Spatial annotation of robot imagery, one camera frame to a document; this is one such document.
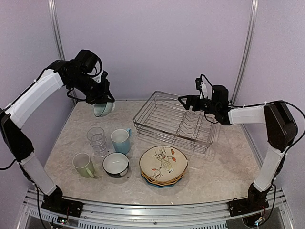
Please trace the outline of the clear glass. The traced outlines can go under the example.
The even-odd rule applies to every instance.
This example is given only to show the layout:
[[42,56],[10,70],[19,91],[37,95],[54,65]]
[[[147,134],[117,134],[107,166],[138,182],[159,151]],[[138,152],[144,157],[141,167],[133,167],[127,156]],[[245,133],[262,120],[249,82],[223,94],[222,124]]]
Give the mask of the clear glass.
[[87,132],[87,139],[93,147],[102,146],[106,143],[105,132],[101,127],[93,127]]
[[90,145],[98,157],[106,156],[106,153],[107,153],[107,138],[106,137],[103,137],[102,139],[99,139],[96,141],[90,141]]

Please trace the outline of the light blue faceted cup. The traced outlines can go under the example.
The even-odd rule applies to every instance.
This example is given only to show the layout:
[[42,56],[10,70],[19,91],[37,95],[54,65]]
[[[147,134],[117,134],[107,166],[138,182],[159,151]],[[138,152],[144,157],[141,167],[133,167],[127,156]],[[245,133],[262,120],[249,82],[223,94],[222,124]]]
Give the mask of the light blue faceted cup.
[[127,154],[130,151],[130,137],[132,130],[127,129],[117,129],[114,130],[111,134],[111,141],[114,147],[115,152]]

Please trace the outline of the dark blue bowl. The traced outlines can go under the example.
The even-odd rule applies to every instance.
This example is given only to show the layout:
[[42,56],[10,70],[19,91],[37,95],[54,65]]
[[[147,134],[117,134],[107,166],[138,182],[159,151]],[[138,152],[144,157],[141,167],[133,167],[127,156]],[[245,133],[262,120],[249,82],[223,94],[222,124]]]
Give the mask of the dark blue bowl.
[[102,167],[109,176],[120,178],[128,172],[129,159],[123,153],[114,152],[105,157]]

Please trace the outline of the beige plate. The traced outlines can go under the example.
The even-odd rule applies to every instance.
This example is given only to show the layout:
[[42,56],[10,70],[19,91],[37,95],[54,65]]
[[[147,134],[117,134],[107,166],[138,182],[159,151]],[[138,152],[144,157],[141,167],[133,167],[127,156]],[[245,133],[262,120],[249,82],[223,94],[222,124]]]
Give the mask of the beige plate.
[[185,154],[173,146],[154,146],[143,153],[139,161],[141,168],[163,167],[170,172],[188,166]]

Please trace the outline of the green mug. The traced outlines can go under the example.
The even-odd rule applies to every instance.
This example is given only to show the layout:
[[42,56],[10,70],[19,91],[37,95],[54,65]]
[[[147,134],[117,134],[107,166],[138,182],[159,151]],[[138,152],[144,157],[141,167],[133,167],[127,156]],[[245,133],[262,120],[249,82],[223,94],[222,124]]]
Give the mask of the green mug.
[[73,167],[85,178],[97,178],[91,157],[87,153],[78,153],[73,157]]

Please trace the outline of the blue dotted plate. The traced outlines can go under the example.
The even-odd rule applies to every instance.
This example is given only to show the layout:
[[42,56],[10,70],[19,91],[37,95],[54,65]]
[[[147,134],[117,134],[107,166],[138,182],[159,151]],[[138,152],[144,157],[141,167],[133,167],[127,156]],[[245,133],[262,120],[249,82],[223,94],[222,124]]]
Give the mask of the blue dotted plate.
[[146,181],[147,184],[152,185],[154,187],[172,187],[176,183],[178,183],[184,177],[184,175],[181,175],[176,180],[174,180],[172,182],[169,182],[169,183],[165,183],[165,184],[161,184],[161,183],[157,183],[157,182],[152,182],[146,176],[144,176],[143,174],[141,174],[141,177]]

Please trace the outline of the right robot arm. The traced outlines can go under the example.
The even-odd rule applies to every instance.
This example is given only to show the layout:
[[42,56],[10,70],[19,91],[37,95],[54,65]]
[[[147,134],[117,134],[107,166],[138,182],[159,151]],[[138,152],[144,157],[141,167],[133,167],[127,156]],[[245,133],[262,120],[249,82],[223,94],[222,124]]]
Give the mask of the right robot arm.
[[266,152],[260,171],[248,189],[244,208],[255,211],[265,202],[276,177],[281,172],[287,151],[293,146],[298,134],[298,126],[293,118],[289,105],[283,101],[265,102],[241,107],[229,105],[229,91],[225,86],[214,85],[212,96],[204,94],[202,86],[197,88],[199,95],[184,95],[178,101],[186,110],[203,111],[211,114],[216,122],[223,126],[241,125],[257,126],[265,137]]

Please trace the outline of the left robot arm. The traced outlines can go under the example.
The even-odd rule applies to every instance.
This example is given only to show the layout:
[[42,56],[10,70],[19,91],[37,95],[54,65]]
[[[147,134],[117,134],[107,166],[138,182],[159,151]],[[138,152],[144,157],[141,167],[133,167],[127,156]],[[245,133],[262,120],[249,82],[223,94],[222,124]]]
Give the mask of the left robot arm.
[[13,102],[0,111],[0,131],[16,161],[29,180],[48,198],[47,202],[56,212],[62,212],[67,202],[62,191],[44,170],[34,153],[32,142],[22,132],[28,118],[53,93],[66,87],[68,91],[81,91],[88,104],[113,103],[107,72],[102,69],[101,59],[89,50],[80,50],[74,59],[55,60],[42,70],[33,83]]

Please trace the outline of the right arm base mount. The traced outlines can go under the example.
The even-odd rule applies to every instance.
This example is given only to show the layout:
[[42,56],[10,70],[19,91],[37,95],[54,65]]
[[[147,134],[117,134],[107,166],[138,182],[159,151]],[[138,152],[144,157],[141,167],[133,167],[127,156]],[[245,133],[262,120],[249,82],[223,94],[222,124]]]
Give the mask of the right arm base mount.
[[243,198],[243,199],[235,198],[229,201],[227,205],[231,217],[256,212],[269,207],[268,201],[262,201],[260,203],[251,204],[247,198]]

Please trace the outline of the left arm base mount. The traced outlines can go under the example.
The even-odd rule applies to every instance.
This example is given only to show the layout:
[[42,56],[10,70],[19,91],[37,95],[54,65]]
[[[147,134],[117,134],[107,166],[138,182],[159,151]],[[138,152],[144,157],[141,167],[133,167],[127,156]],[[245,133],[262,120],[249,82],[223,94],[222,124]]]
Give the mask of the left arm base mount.
[[75,200],[61,199],[59,202],[43,201],[41,207],[51,212],[79,218],[83,209],[83,203]]

